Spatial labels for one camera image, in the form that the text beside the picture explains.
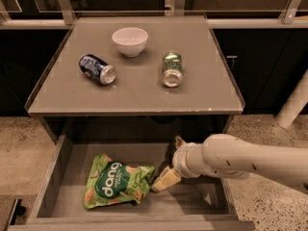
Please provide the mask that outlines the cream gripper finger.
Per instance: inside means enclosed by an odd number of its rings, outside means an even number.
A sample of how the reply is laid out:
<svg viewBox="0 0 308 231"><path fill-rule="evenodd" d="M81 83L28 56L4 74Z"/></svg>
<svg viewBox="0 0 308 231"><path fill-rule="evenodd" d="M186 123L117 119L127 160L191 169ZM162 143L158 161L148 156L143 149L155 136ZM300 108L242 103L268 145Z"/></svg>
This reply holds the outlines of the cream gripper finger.
<svg viewBox="0 0 308 231"><path fill-rule="evenodd" d="M182 145L184 145L186 142L180 137L176 136L175 137L175 148L179 149Z"/></svg>
<svg viewBox="0 0 308 231"><path fill-rule="evenodd" d="M156 192L162 192L165 189L176 185L181 181L181 176L179 173L170 167L165 167L161 174L153 182L151 189Z"/></svg>

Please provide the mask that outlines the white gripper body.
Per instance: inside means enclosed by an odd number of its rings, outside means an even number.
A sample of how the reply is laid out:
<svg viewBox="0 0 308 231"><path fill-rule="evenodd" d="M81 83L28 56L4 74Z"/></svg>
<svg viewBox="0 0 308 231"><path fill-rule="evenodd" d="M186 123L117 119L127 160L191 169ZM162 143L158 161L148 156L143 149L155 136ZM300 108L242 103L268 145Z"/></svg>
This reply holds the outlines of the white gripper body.
<svg viewBox="0 0 308 231"><path fill-rule="evenodd" d="M172 165L181 177L196 178L204 167L201 143L183 143L174 152Z"/></svg>

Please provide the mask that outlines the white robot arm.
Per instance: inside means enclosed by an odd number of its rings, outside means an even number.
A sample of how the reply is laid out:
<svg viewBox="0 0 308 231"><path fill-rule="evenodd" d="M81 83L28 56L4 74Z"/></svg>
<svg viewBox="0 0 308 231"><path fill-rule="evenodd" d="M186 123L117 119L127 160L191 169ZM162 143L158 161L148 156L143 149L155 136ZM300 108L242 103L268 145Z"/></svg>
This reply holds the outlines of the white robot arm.
<svg viewBox="0 0 308 231"><path fill-rule="evenodd" d="M212 134L203 142L186 142L177 136L174 146L171 157L160 163L152 183L155 192L183 178L241 178L250 172L307 192L308 150L303 147L257 144L225 133Z"/></svg>

